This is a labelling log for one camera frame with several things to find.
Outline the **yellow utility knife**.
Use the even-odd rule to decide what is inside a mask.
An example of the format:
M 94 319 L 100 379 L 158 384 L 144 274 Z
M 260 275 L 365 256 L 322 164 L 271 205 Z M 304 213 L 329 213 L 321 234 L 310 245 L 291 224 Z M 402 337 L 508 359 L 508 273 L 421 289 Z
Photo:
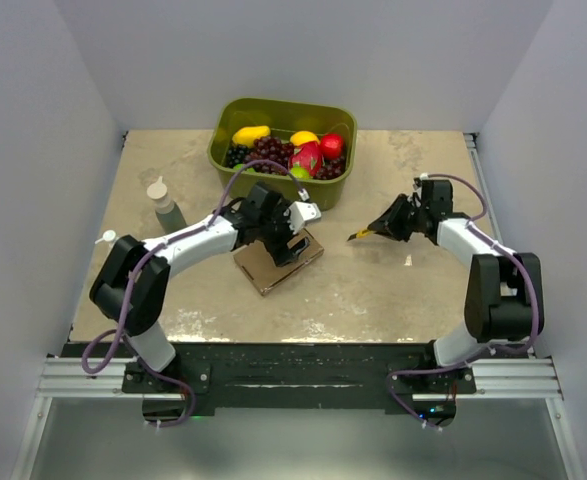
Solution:
M 348 237 L 347 241 L 350 242 L 350 241 L 353 241 L 353 240 L 356 240 L 356 239 L 361 239 L 361 238 L 364 238 L 364 237 L 366 237 L 366 236 L 368 236 L 370 234 L 374 234 L 374 231 L 369 230 L 369 229 L 362 229 L 362 230 L 359 230 L 359 231 L 351 234 Z

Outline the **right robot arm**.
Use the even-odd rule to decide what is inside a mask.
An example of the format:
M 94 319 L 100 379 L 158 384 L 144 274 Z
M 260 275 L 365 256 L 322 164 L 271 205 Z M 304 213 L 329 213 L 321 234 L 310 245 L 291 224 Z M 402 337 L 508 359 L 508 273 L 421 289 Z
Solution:
M 463 321 L 432 342 L 433 358 L 419 369 L 389 377 L 418 376 L 421 386 L 442 392 L 483 353 L 527 353 L 544 327 L 541 261 L 534 253 L 505 247 L 477 227 L 488 204 L 468 181 L 451 174 L 423 173 L 414 192 L 400 194 L 366 228 L 369 234 L 407 242 L 421 234 L 468 269 Z

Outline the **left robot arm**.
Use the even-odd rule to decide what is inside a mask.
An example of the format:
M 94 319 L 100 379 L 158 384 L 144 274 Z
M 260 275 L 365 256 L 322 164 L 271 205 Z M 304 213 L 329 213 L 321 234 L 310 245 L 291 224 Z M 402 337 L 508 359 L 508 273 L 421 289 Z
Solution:
M 147 240 L 120 237 L 89 291 L 90 301 L 115 321 L 112 344 L 96 366 L 100 373 L 126 342 L 145 368 L 146 382 L 158 392 L 173 390 L 183 379 L 179 355 L 159 324 L 169 281 L 198 263 L 234 252 L 255 242 L 263 244 L 276 267 L 293 264 L 310 242 L 300 234 L 320 220 L 321 211 L 306 191 L 296 201 L 263 182 L 245 197 L 224 202 L 200 222 Z

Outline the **brown cardboard express box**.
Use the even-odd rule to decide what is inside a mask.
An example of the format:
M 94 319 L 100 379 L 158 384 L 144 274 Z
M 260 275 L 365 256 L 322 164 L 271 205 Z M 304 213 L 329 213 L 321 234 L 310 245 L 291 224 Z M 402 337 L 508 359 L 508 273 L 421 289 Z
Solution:
M 293 250 L 298 243 L 302 243 L 306 248 L 293 263 L 282 267 L 275 265 L 262 242 L 252 243 L 237 251 L 233 255 L 233 259 L 257 292 L 261 296 L 266 296 L 309 267 L 324 254 L 324 247 L 307 229 L 290 240 L 287 247 Z

